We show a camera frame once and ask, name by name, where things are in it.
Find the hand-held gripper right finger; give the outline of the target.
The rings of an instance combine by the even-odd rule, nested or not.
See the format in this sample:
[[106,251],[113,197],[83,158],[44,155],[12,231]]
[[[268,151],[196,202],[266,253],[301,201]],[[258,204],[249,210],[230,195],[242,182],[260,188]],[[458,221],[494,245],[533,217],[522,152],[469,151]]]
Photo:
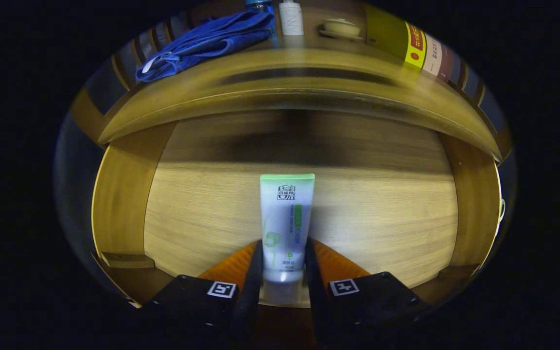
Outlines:
[[391,341],[430,308],[392,273],[369,273],[311,238],[305,279],[318,341]]

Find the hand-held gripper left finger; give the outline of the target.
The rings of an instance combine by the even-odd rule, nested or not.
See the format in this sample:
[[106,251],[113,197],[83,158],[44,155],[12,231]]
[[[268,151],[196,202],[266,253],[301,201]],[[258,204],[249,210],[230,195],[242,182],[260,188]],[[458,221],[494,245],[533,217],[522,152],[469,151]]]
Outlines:
[[178,275],[144,305],[153,329],[171,341],[249,340],[262,269],[262,242],[256,241],[200,277]]

